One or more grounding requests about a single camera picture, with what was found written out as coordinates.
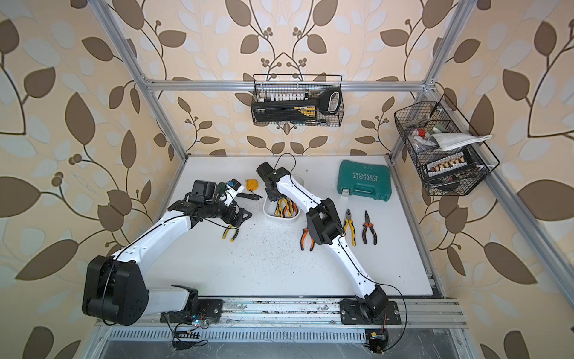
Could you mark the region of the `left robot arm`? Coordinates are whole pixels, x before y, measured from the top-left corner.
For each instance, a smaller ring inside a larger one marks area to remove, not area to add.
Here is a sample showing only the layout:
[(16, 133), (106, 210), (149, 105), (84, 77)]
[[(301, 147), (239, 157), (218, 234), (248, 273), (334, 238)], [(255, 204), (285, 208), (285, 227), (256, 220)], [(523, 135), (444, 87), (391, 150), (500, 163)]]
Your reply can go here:
[(82, 312), (108, 324), (133, 325), (141, 317), (167, 312), (188, 312), (193, 289), (173, 285), (151, 289), (146, 273), (181, 236), (202, 221), (219, 218), (239, 228), (251, 213), (236, 203), (245, 190), (237, 180), (208, 182), (197, 180), (182, 200), (144, 234), (110, 257), (97, 256), (88, 264)]

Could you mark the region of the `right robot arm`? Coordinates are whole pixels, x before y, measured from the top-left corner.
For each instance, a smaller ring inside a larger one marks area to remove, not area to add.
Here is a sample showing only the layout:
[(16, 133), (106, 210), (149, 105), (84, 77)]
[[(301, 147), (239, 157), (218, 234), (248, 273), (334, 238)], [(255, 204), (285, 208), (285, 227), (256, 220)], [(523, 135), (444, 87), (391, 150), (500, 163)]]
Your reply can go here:
[(327, 246), (345, 269), (355, 296), (339, 302), (342, 324), (401, 325), (407, 313), (400, 312), (397, 304), (389, 300), (384, 291), (386, 284), (373, 280), (351, 251), (335, 203), (330, 198), (321, 199), (312, 194), (283, 167), (273, 168), (264, 162), (258, 166), (257, 174), (265, 184), (269, 200), (285, 197), (294, 201), (306, 215), (306, 228), (315, 244)]

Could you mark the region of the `black red pliers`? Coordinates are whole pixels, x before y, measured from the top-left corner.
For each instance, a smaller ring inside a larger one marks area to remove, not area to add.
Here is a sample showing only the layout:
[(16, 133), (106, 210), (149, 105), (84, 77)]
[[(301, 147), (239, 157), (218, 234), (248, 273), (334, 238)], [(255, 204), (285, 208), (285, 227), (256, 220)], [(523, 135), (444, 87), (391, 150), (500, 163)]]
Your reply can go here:
[(369, 243), (367, 236), (368, 236), (368, 233), (370, 233), (372, 235), (372, 244), (377, 245), (378, 244), (378, 234), (377, 234), (376, 230), (374, 229), (374, 225), (370, 220), (370, 216), (369, 216), (369, 213), (367, 210), (365, 211), (364, 217), (365, 217), (365, 221), (363, 223), (363, 232), (362, 232), (363, 243), (365, 245), (367, 245)]

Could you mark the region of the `orange long nose pliers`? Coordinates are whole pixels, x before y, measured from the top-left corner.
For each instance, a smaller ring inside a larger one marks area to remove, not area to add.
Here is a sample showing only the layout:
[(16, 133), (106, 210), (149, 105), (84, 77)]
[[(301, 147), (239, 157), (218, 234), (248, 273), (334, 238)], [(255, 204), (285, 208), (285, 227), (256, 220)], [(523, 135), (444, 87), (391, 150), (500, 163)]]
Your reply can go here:
[(302, 234), (300, 236), (300, 250), (305, 251), (306, 247), (305, 247), (305, 243), (309, 242), (309, 251), (313, 251), (314, 247), (315, 247), (315, 241), (314, 239), (310, 236), (309, 234), (309, 230), (305, 227), (302, 230)]

